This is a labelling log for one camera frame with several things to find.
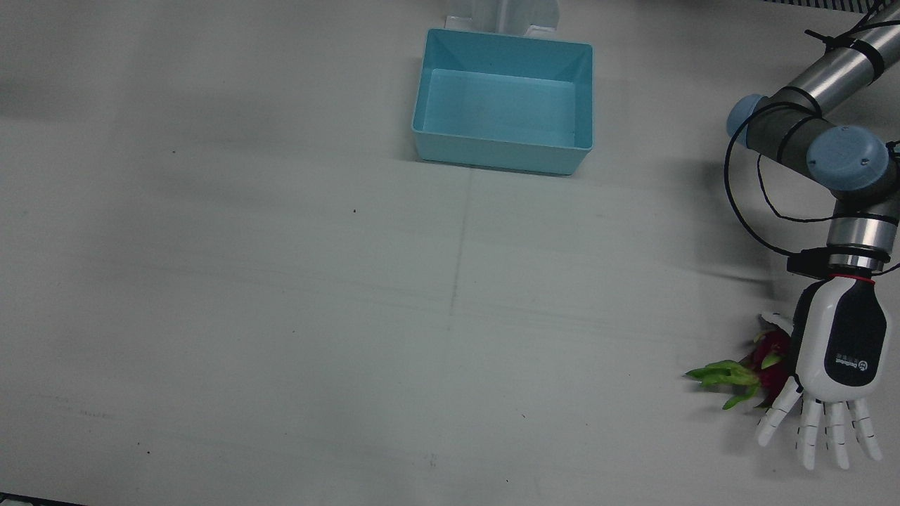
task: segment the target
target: green leaf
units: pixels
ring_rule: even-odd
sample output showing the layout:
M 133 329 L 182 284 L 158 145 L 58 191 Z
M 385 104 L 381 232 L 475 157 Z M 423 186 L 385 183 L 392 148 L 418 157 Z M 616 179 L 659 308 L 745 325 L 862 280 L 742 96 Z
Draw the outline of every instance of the green leaf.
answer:
M 762 368 L 768 369 L 769 367 L 776 365 L 783 358 L 784 357 L 782 357 L 778 353 L 775 353 L 774 351 L 770 351 L 769 354 L 765 358 L 762 359 Z
M 690 370 L 685 375 L 699 380 L 701 386 L 712 386 L 714 384 L 749 386 L 760 382 L 756 373 L 733 360 L 713 362 L 705 367 Z
M 733 384 L 732 377 L 730 375 L 706 375 L 703 376 L 703 381 L 700 382 L 700 386 L 713 386 L 714 384 Z
M 731 399 L 729 399 L 728 401 L 725 402 L 725 404 L 722 405 L 722 409 L 723 410 L 732 409 L 734 406 L 736 406 L 738 404 L 738 402 L 744 402 L 744 401 L 750 399 L 753 395 L 756 395 L 756 392 L 759 389 L 760 389 L 760 386 L 758 384 L 749 386 L 744 393 L 741 393 L 738 395 L 733 395 Z

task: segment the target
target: table surface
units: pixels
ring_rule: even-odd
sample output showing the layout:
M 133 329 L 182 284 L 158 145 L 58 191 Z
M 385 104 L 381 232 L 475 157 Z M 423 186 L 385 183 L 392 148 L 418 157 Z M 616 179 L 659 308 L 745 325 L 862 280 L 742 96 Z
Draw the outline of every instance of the table surface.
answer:
M 92 505 L 896 504 L 900 351 L 807 472 L 682 374 L 809 281 L 746 236 L 725 116 L 856 14 L 562 1 L 594 47 L 572 177 L 426 163 L 440 1 L 0 4 L 0 490 Z M 896 74 L 830 118 L 893 139 Z M 748 218 L 788 248 L 735 154 Z M 764 164 L 805 217 L 821 188 Z M 889 311 L 900 279 L 878 284 Z

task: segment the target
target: metal arm segment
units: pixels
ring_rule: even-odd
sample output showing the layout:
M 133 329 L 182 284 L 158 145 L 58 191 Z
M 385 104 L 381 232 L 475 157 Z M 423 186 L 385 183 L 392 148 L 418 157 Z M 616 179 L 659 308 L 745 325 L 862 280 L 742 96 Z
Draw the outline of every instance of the metal arm segment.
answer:
M 872 16 L 866 25 L 895 21 L 900 21 L 900 2 Z M 828 246 L 841 251 L 830 256 L 830 266 L 878 271 L 889 258 L 900 219 L 900 167 L 893 153 L 887 153 L 884 143 L 873 134 L 858 127 L 837 127 L 822 114 L 871 84 L 880 72 L 900 60 L 900 26 L 851 31 L 846 38 L 832 41 L 832 45 L 836 47 L 788 86 L 771 98 L 745 97 L 735 106 L 733 115 L 737 113 L 742 120 L 777 102 L 798 104 L 814 112 L 771 109 L 747 125 L 743 143 L 825 185 L 838 199 L 834 214 L 841 217 L 832 221 Z M 822 162 L 831 165 L 816 165 Z M 848 174 L 859 175 L 862 183 L 856 184 Z

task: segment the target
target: black cable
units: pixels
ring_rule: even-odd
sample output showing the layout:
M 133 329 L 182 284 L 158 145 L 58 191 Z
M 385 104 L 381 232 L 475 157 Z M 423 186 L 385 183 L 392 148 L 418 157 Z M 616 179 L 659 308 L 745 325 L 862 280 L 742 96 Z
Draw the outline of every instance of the black cable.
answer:
M 885 274 L 887 274 L 887 273 L 889 273 L 889 272 L 894 272 L 894 271 L 896 271 L 898 268 L 900 268 L 900 263 L 894 264 L 893 267 L 889 268 L 889 269 L 886 270 L 886 271 L 881 271 L 881 272 L 873 273 L 873 274 L 872 274 L 872 277 L 875 277 L 875 276 L 884 276 Z
M 781 214 L 778 209 L 775 208 L 775 204 L 769 199 L 769 193 L 766 191 L 766 184 L 762 182 L 762 167 L 760 166 L 760 162 L 762 160 L 762 155 L 759 155 L 756 158 L 756 177 L 760 180 L 760 190 L 762 191 L 762 198 L 766 199 L 766 204 L 769 205 L 769 209 L 772 212 L 781 218 L 782 220 L 793 221 L 794 223 L 819 223 L 822 221 L 831 221 L 836 218 L 840 218 L 840 216 L 826 216 L 824 218 L 794 218 L 793 216 L 785 216 Z
M 872 16 L 876 12 L 878 12 L 878 9 L 880 9 L 884 5 L 884 3 L 885 3 L 885 0 L 876 0 L 875 2 L 872 2 L 872 6 L 862 16 L 862 19 L 860 19 L 859 21 L 857 21 L 857 23 L 855 25 L 853 25 L 853 28 L 859 28 L 860 26 L 868 23 L 869 19 L 871 19 Z
M 859 28 L 854 28 L 849 32 L 845 32 L 843 35 L 853 35 L 855 33 L 864 32 L 866 30 L 872 30 L 873 28 L 884 28 L 885 26 L 897 26 L 900 24 L 900 20 L 893 21 L 879 21 L 878 23 L 865 24 L 860 26 Z
M 753 227 L 751 227 L 750 224 L 747 222 L 747 220 L 744 219 L 743 214 L 741 214 L 740 208 L 738 208 L 738 206 L 737 206 L 737 202 L 734 200 L 734 194 L 732 193 L 732 189 L 731 189 L 731 177 L 730 177 L 731 155 L 732 155 L 732 151 L 734 150 L 734 144 L 737 142 L 738 138 L 741 137 L 741 133 L 744 131 L 744 129 L 747 128 L 747 125 L 749 125 L 753 120 L 758 118 L 760 115 L 767 113 L 767 112 L 771 111 L 772 109 L 779 108 L 779 107 L 787 108 L 787 109 L 794 109 L 796 111 L 803 111 L 805 113 L 810 113 L 810 114 L 815 114 L 812 111 L 810 111 L 809 109 L 805 108 L 804 106 L 802 106 L 800 104 L 795 104 L 793 102 L 776 102 L 773 104 L 766 104 L 766 105 L 762 106 L 761 108 L 757 109 L 751 115 L 747 116 L 747 119 L 745 119 L 741 123 L 741 125 L 737 127 L 737 130 L 734 131 L 732 138 L 728 141 L 728 149 L 725 150 L 725 160 L 724 160 L 724 163 L 722 166 L 722 174 L 723 174 L 724 186 L 725 186 L 725 196 L 728 198 L 728 203 L 729 203 L 729 205 L 731 205 L 732 211 L 734 212 L 734 216 L 741 223 L 741 226 L 743 226 L 743 229 L 747 230 L 747 233 L 749 233 L 751 235 L 751 237 L 756 239 L 756 241 L 759 242 L 762 246 L 768 248 L 769 250 L 771 250 L 775 253 L 778 253 L 779 255 L 783 255 L 785 257 L 790 257 L 791 255 L 795 255 L 796 253 L 794 253 L 793 251 L 784 249 L 784 248 L 779 248 L 778 246 L 775 246 L 775 245 L 769 243 L 768 241 L 763 239 L 760 236 L 760 234 L 756 233 L 756 230 L 754 230 Z
M 815 118 L 822 117 L 822 106 L 819 105 L 818 101 L 815 100 L 815 98 L 812 95 L 810 95 L 809 92 L 807 92 L 805 89 L 803 89 L 801 87 L 797 87 L 797 86 L 790 86 L 790 85 L 784 86 L 781 89 L 790 90 L 794 93 L 797 93 L 798 95 L 802 95 L 806 99 L 806 101 L 809 102 L 813 106 L 813 111 L 815 111 L 814 117 Z
M 794 126 L 787 129 L 784 137 L 781 138 L 781 142 L 778 144 L 778 151 L 776 151 L 775 154 L 775 161 L 777 161 L 778 163 L 783 163 L 781 159 L 784 157 L 785 149 L 788 147 L 788 143 L 790 142 L 791 138 L 794 137 L 794 134 L 803 127 L 803 125 L 812 120 L 822 117 L 822 109 L 818 107 L 818 105 L 819 104 L 816 104 L 816 114 L 818 114 L 817 116 L 806 116 L 799 122 L 794 123 Z

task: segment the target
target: red ring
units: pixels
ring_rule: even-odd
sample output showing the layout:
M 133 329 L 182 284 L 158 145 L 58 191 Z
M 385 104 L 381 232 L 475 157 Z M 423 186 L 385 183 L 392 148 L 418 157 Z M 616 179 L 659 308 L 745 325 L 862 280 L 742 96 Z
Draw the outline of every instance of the red ring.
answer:
M 850 279 L 856 279 L 859 281 L 865 281 L 866 283 L 872 283 L 873 285 L 875 284 L 874 279 L 871 279 L 868 277 L 863 277 L 863 276 L 854 276 L 852 274 L 829 274 L 828 276 L 829 277 L 848 277 Z

